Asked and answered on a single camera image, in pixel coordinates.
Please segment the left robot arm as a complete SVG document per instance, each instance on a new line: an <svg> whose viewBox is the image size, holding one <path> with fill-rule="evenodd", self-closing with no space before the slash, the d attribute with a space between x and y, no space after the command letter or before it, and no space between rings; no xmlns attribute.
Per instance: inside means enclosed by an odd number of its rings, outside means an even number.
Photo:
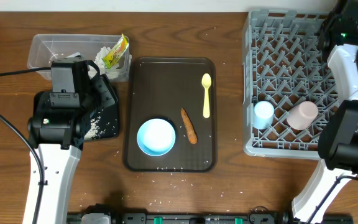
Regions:
<svg viewBox="0 0 358 224"><path fill-rule="evenodd" d="M119 135L117 91L99 70L90 77L90 67L97 66L80 55L54 60L52 89L34 98L24 223L64 223L73 176L92 124L101 122L103 139Z"/></svg>

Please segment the pink plastic cup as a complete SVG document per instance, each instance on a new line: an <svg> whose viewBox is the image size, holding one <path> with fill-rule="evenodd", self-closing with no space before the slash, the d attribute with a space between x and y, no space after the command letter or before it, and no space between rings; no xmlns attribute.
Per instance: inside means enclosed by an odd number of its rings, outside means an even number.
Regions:
<svg viewBox="0 0 358 224"><path fill-rule="evenodd" d="M304 101L289 111L287 123L296 130L308 128L318 115L318 107L311 101Z"/></svg>

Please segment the light blue bowl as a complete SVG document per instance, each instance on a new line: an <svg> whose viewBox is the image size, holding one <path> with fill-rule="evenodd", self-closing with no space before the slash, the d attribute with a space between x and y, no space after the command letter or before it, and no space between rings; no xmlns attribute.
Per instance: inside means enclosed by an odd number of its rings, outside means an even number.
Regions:
<svg viewBox="0 0 358 224"><path fill-rule="evenodd" d="M154 118L140 126L136 139L138 147L144 154L158 157L173 148L176 132L173 125L166 119Z"/></svg>

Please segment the light blue cup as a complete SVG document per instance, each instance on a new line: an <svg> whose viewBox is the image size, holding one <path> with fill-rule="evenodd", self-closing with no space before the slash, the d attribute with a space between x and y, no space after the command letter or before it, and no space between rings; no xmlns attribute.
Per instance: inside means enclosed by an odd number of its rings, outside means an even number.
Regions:
<svg viewBox="0 0 358 224"><path fill-rule="evenodd" d="M253 127L267 129L273 123L274 107L268 101L260 101L254 105Z"/></svg>

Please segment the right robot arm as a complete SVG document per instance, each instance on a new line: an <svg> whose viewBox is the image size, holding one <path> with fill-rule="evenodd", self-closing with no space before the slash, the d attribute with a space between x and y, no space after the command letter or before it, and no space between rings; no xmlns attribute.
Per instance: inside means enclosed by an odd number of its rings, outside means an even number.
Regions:
<svg viewBox="0 0 358 224"><path fill-rule="evenodd" d="M358 0L336 3L319 28L318 50L334 76L339 108L319 136L318 165L284 223L351 222L324 214L349 181L358 181Z"/></svg>

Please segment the yellow plastic spoon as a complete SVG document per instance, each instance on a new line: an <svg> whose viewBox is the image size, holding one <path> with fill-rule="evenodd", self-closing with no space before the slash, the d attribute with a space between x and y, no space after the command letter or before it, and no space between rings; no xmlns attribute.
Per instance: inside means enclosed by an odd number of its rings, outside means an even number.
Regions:
<svg viewBox="0 0 358 224"><path fill-rule="evenodd" d="M204 102L203 102L203 117L210 117L210 105L209 105L209 88L212 85L212 79L210 74L205 73L201 79L201 84L204 88Z"/></svg>

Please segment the yellow green snack wrapper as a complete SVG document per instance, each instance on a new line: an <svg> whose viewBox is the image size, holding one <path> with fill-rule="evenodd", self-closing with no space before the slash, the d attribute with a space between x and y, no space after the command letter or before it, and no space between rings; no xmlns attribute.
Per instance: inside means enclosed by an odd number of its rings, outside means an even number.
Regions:
<svg viewBox="0 0 358 224"><path fill-rule="evenodd" d="M124 34L121 34L121 38L118 40L118 42L109 51L109 53L102 58L105 67L110 69L113 65L117 64L128 48L129 41Z"/></svg>

